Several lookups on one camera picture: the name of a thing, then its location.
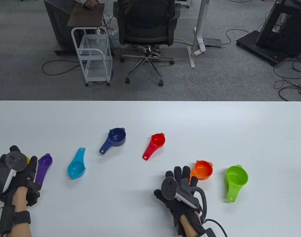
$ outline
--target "green measuring cup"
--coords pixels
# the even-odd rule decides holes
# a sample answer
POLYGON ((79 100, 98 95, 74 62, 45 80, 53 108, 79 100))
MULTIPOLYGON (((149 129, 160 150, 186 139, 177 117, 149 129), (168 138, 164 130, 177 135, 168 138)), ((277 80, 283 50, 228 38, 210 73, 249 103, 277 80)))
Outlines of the green measuring cup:
POLYGON ((248 174, 241 165, 226 170, 225 183, 228 188, 227 200, 235 202, 240 189, 248 182, 248 174))

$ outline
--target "forearm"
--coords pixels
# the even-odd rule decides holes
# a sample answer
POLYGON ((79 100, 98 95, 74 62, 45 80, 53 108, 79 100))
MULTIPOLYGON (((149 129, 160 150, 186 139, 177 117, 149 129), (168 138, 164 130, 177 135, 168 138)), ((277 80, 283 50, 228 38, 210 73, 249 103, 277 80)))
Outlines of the forearm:
MULTIPOLYGON (((15 212, 27 210, 27 195, 28 188, 19 187, 13 195, 13 205, 15 205, 15 212)), ((13 226, 11 233, 7 237, 32 237, 28 223, 17 224, 13 226)))
POLYGON ((185 230, 185 233, 186 233, 186 236, 187 237, 197 237, 199 234, 193 229, 193 227, 191 226, 190 222, 188 221, 188 219, 186 218, 185 215, 182 215, 180 217, 180 222, 183 226, 183 229, 185 230))

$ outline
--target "navy blue measuring cup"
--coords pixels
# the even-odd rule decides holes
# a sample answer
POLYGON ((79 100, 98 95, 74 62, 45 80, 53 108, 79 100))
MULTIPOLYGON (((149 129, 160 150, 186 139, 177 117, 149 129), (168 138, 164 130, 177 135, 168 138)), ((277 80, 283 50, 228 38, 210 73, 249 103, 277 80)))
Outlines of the navy blue measuring cup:
POLYGON ((104 142, 99 152, 103 155, 110 147, 119 147, 125 143, 126 132, 124 128, 114 128, 109 131, 107 140, 104 142))

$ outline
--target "chair base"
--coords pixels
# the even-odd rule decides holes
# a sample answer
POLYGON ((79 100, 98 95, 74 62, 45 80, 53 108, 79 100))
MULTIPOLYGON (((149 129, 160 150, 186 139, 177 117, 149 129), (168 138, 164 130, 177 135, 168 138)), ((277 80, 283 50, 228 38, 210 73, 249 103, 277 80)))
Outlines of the chair base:
POLYGON ((130 83, 130 78, 129 76, 140 66, 142 65, 143 62, 149 62, 149 65, 155 70, 155 72, 157 73, 157 75, 160 78, 160 81, 158 83, 159 86, 163 86, 164 82, 163 82, 163 78, 162 76, 159 74, 158 70, 156 69, 154 63, 152 62, 152 60, 161 60, 161 61, 169 61, 169 63, 172 65, 174 64, 174 59, 173 58, 163 58, 163 57, 156 57, 156 56, 152 56, 149 54, 145 54, 144 56, 136 56, 136 55, 128 55, 128 54, 122 54, 121 58, 120 58, 120 62, 124 62, 124 58, 141 58, 141 60, 139 61, 139 63, 128 73, 127 78, 125 79, 125 83, 129 84, 130 83))

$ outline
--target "office chair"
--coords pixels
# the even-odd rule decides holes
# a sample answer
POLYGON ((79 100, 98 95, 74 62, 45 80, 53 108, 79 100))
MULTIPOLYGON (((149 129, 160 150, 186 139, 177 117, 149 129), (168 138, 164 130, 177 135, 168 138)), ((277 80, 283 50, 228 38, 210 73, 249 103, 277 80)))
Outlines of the office chair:
POLYGON ((155 45, 173 44, 173 32, 180 16, 180 4, 175 0, 118 0, 113 2, 113 16, 118 21, 120 44, 137 44, 145 47, 144 56, 123 54, 124 58, 142 58, 141 61, 128 73, 125 83, 130 83, 129 76, 143 62, 155 69, 160 78, 159 86, 163 86, 163 78, 154 66, 154 60, 169 61, 174 64, 173 58, 162 58, 151 55, 151 47, 155 45))

